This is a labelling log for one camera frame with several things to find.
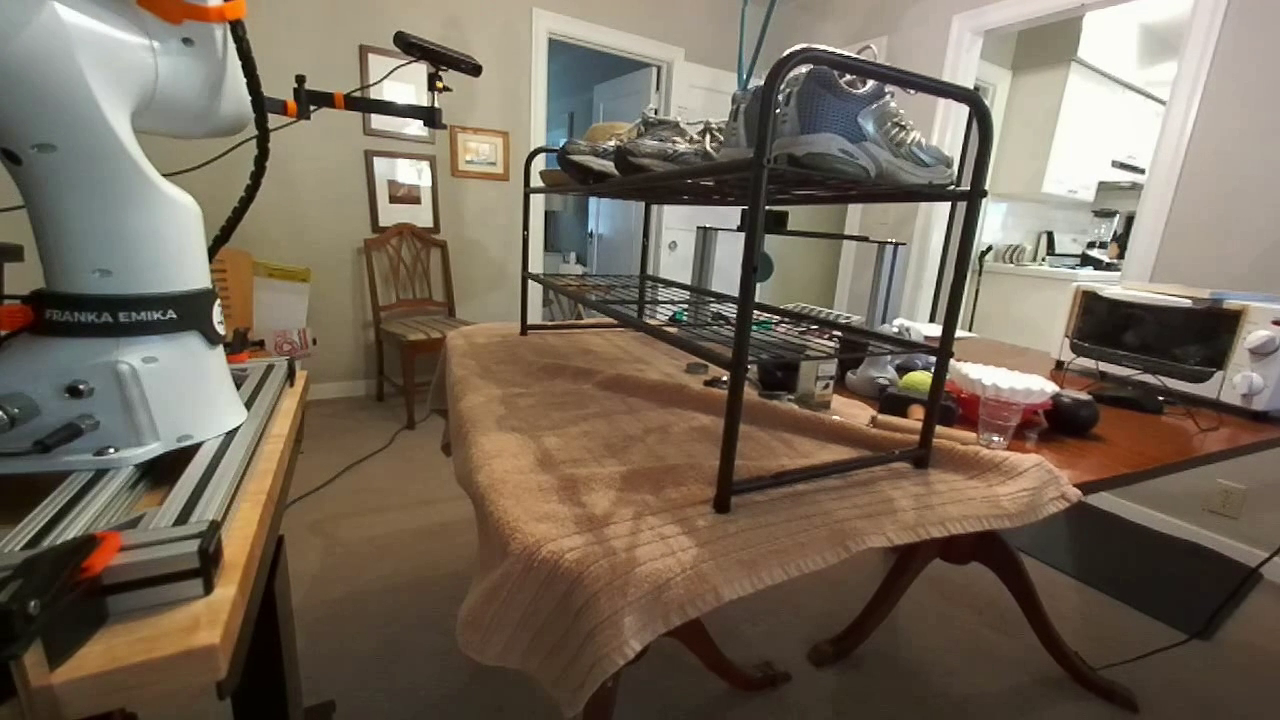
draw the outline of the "white door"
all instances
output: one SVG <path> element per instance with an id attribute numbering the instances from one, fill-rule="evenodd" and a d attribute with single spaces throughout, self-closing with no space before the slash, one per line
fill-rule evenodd
<path id="1" fill-rule="evenodd" d="M 590 120 L 626 120 L 661 109 L 655 70 L 640 70 L 590 90 Z M 643 204 L 586 200 L 590 271 L 634 278 L 643 240 Z"/>

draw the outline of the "floor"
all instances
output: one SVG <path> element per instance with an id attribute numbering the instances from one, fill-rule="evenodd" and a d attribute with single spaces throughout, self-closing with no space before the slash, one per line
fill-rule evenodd
<path id="1" fill-rule="evenodd" d="M 306 403 L 284 517 L 306 705 L 352 720 L 557 720 L 516 672 L 461 658 L 453 617 L 477 523 L 440 455 L 440 421 L 398 432 L 398 403 Z M 1280 709 L 1280 587 L 1260 585 L 1216 641 L 1192 641 L 1027 560 L 1074 651 L 1127 686 L 1151 720 L 1264 720 Z M 896 617 L 839 667 L 802 648 L 842 630 L 884 558 L 747 595 L 709 617 L 740 661 L 774 661 L 791 686 L 742 698 L 661 641 L 620 686 L 620 720 L 1111 720 L 1038 651 L 1016 605 L 978 570 L 926 570 Z"/>

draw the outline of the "curved table leg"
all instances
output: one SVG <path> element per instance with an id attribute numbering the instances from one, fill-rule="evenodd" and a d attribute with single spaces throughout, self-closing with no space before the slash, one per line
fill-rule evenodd
<path id="1" fill-rule="evenodd" d="M 808 664 L 826 667 L 826 664 L 839 664 L 847 651 L 854 651 L 886 621 L 886 614 L 907 595 L 914 577 L 936 558 L 938 558 L 938 539 L 900 547 L 877 595 L 868 601 L 868 608 L 830 641 L 810 646 Z"/>
<path id="2" fill-rule="evenodd" d="M 688 623 L 673 630 L 667 635 L 675 646 L 683 646 L 728 687 L 762 692 L 762 687 L 781 687 L 791 680 L 791 672 L 785 672 L 769 661 L 762 664 L 735 664 L 731 658 L 722 658 L 722 648 L 714 646 L 714 635 L 709 632 L 702 621 L 688 621 Z"/>
<path id="3" fill-rule="evenodd" d="M 1023 570 L 1023 560 L 1003 546 L 1003 538 L 996 533 L 985 533 L 985 538 L 970 538 L 970 551 L 966 560 L 985 566 L 1016 601 L 1016 608 L 1023 614 L 1023 621 L 1031 623 L 1036 641 L 1044 646 L 1044 651 L 1080 686 L 1087 687 L 1093 698 L 1108 699 L 1108 705 L 1118 705 L 1127 712 L 1138 712 L 1135 698 L 1100 677 L 1082 658 L 1074 658 L 1066 648 L 1066 641 L 1051 630 L 1044 605 L 1038 605 L 1038 593 Z"/>

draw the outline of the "picture frame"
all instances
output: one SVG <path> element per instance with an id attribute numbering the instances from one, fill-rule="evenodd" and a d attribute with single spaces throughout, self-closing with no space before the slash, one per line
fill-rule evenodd
<path id="1" fill-rule="evenodd" d="M 391 225 L 440 229 L 436 156 L 422 154 L 365 154 L 369 219 L 375 231 Z"/>
<path id="2" fill-rule="evenodd" d="M 501 129 L 453 129 L 453 175 L 508 179 L 508 131 Z"/>
<path id="3" fill-rule="evenodd" d="M 387 106 L 429 106 L 429 64 L 413 55 L 358 44 L 358 92 Z M 413 116 L 381 116 L 365 114 L 365 137 L 391 137 L 391 139 L 430 139 L 430 129 Z"/>

